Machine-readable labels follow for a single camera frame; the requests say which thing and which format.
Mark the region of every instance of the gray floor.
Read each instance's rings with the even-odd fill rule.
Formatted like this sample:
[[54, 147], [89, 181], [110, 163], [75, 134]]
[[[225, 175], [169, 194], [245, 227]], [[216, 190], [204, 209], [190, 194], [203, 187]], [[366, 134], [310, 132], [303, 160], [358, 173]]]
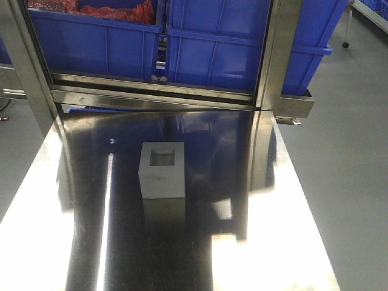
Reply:
[[[316, 105], [302, 127], [281, 131], [342, 291], [388, 290], [388, 36], [356, 15], [342, 48], [346, 16], [310, 91]], [[0, 116], [0, 218], [42, 136], [28, 104]]]
[[0, 220], [27, 173], [43, 137], [27, 101], [13, 100], [0, 112]]

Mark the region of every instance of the metal shelf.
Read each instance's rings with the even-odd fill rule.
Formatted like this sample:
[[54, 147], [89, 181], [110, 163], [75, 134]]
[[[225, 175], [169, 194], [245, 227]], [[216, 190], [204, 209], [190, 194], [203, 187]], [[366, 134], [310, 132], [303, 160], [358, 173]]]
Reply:
[[[307, 117], [313, 104], [310, 98], [305, 102], [303, 96], [281, 96], [302, 3], [273, 0], [258, 88], [255, 93], [247, 93], [51, 72], [24, 1], [2, 1], [0, 19], [5, 25], [0, 26], [0, 36], [13, 65], [0, 64], [0, 95], [27, 98], [44, 135], [61, 111], [60, 103], [150, 111], [271, 110], [282, 116], [292, 112], [290, 117]], [[284, 110], [282, 103], [290, 110]]]
[[355, 1], [353, 7], [388, 34], [388, 21], [382, 18], [379, 14], [370, 9], [367, 5], [361, 3], [359, 0]]

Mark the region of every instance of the white box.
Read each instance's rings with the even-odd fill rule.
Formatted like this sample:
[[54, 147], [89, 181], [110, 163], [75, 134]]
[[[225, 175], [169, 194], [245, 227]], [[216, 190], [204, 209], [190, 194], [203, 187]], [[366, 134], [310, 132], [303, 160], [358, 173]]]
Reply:
[[184, 198], [184, 143], [144, 142], [139, 179], [143, 199]]

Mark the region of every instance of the blue plastic crate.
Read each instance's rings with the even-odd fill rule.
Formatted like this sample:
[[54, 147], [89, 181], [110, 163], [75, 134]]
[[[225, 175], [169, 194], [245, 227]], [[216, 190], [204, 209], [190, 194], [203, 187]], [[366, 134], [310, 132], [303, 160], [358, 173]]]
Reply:
[[[254, 91], [268, 2], [232, 2], [229, 6], [231, 2], [226, 0], [211, 1], [212, 4], [209, 0], [171, 0], [166, 66], [169, 81]], [[348, 0], [303, 2], [283, 93], [306, 92], [323, 56], [332, 52], [327, 42], [347, 3]], [[256, 19], [250, 26], [247, 15], [239, 19], [236, 11], [241, 9], [251, 16], [260, 11], [261, 24]]]
[[172, 28], [263, 39], [270, 0], [171, 0]]
[[[254, 91], [262, 43], [247, 38], [213, 35], [167, 28], [168, 77], [181, 82], [212, 87]], [[283, 93], [302, 95], [307, 90], [326, 46], [294, 45]]]
[[0, 38], [0, 63], [11, 64], [10, 57], [7, 53], [7, 50], [5, 49], [5, 45], [1, 38]]
[[381, 10], [381, 0], [360, 0], [360, 2], [364, 3], [374, 11]]
[[[303, 2], [295, 43], [325, 47], [348, 0]], [[270, 0], [170, 0], [172, 28], [263, 39]]]
[[[80, 6], [132, 8], [144, 0], [81, 0]], [[165, 0], [156, 25], [29, 9], [50, 69], [150, 79]]]
[[388, 20], [388, 2], [381, 0], [381, 17]]

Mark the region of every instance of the red mesh bag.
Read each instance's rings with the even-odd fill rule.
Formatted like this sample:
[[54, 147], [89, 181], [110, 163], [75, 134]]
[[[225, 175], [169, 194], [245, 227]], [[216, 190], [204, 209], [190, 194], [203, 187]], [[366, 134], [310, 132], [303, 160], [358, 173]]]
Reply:
[[66, 12], [77, 12], [79, 7], [78, 0], [60, 0], [66, 7]]
[[77, 12], [78, 0], [28, 0], [28, 7], [56, 12]]
[[66, 12], [66, 7], [62, 1], [54, 0], [28, 0], [27, 6], [29, 8], [50, 10], [56, 12]]
[[86, 5], [80, 9], [79, 14], [144, 24], [155, 24], [155, 12], [153, 11], [151, 0], [145, 0], [144, 3], [138, 4], [135, 8], [94, 8]]

